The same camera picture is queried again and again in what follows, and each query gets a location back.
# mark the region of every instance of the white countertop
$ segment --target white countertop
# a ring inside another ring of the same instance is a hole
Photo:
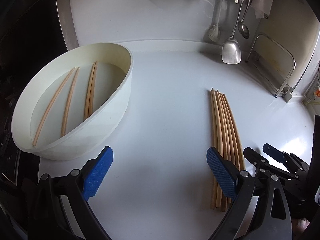
[[[244,62],[226,65],[219,55],[196,52],[133,52],[133,58],[128,109],[111,136],[85,156],[41,159],[39,168],[39,175],[64,176],[112,147],[113,164],[88,201],[112,239],[205,240],[220,223],[224,213],[209,209],[206,163],[212,87],[226,94],[243,147],[262,151],[269,143],[310,162],[314,125],[307,109],[274,98]],[[248,161],[246,168],[253,173]]]

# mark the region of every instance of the metal screw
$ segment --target metal screw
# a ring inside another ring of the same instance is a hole
[[[41,176],[42,180],[46,180],[47,178],[49,178],[49,175],[47,173],[42,174],[42,176]]]
[[[240,175],[246,178],[249,176],[249,173],[247,171],[240,171]]]
[[[276,176],[276,175],[271,175],[271,179],[274,180],[274,181],[278,181],[278,176]]]
[[[80,171],[78,169],[74,169],[74,170],[71,171],[71,175],[72,176],[78,176],[79,173],[80,173]]]

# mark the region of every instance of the metal spoon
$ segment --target metal spoon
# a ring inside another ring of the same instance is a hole
[[[245,15],[247,14],[247,11],[248,11],[250,2],[251,2],[251,0],[248,0],[248,4],[247,4],[247,6],[246,6],[246,8],[245,8],[245,11],[244,11],[242,20],[238,22],[238,30],[239,30],[240,34],[241,34],[245,39],[248,39],[248,38],[250,37],[249,29],[248,29],[247,25],[245,25],[245,24],[243,23],[243,20],[244,20]]]
[[[239,0],[239,4],[239,13],[232,34],[224,41],[222,46],[222,61],[227,64],[238,64],[241,61],[240,46],[238,41],[234,38],[243,0]]]

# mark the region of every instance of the cutting board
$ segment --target cutting board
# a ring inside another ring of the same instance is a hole
[[[288,80],[294,87],[315,50],[320,24],[305,0],[274,0],[268,19],[261,19],[257,34],[263,32],[279,42],[296,60],[296,69]],[[285,78],[292,67],[292,59],[265,37],[258,39],[254,48]]]

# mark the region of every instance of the backsplash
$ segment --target backsplash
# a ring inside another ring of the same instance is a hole
[[[80,46],[95,42],[174,39],[212,42],[208,30],[217,0],[70,0]],[[234,0],[223,3],[219,44],[230,36],[238,7]],[[259,24],[249,7],[245,24],[250,39],[236,31],[244,51],[249,51]]]

